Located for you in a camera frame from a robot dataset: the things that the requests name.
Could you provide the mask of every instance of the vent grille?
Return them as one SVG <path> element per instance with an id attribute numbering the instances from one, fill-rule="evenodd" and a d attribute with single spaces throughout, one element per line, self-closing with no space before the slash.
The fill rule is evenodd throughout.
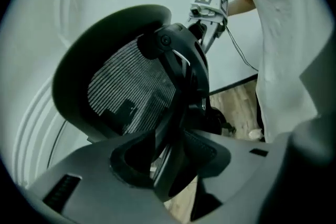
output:
<path id="1" fill-rule="evenodd" d="M 79 182 L 80 178 L 78 177 L 69 175 L 64 176 L 43 202 L 54 211 L 60 213 Z"/>
<path id="2" fill-rule="evenodd" d="M 133 40 L 94 74 L 88 101 L 107 126 L 123 135 L 156 128 L 174 93 L 160 61 L 143 57 Z"/>

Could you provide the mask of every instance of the mesh backrest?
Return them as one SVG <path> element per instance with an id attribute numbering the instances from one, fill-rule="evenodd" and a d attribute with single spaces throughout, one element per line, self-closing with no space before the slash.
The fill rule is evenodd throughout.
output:
<path id="1" fill-rule="evenodd" d="M 123 135 L 156 128 L 174 93 L 160 61 L 143 57 L 133 40 L 94 74 L 88 101 L 107 126 Z"/>

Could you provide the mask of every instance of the person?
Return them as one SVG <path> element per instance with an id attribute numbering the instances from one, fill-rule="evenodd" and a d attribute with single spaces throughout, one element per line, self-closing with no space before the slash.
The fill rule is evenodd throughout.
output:
<path id="1" fill-rule="evenodd" d="M 334 21 L 324 0 L 233 0 L 228 15 L 255 8 L 264 37 L 256 87 L 258 123 L 266 142 L 273 142 L 318 115 L 300 74 L 327 42 Z"/>

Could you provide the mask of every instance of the white shoe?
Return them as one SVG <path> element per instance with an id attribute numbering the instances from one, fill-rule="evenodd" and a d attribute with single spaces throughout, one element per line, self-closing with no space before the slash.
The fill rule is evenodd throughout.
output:
<path id="1" fill-rule="evenodd" d="M 261 129 L 254 129 L 248 133 L 248 138 L 252 141 L 259 141 L 264 137 L 263 133 L 261 132 Z"/>

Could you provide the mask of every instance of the wooden floor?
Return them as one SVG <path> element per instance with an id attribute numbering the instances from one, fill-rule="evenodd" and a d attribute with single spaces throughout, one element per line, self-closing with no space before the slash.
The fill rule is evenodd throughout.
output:
<path id="1" fill-rule="evenodd" d="M 249 140 L 248 133 L 258 128 L 256 121 L 256 81 L 210 96 L 211 106 L 218 108 L 236 127 L 237 139 Z M 194 204 L 197 178 L 173 199 L 165 202 L 167 210 L 181 223 L 189 223 Z"/>

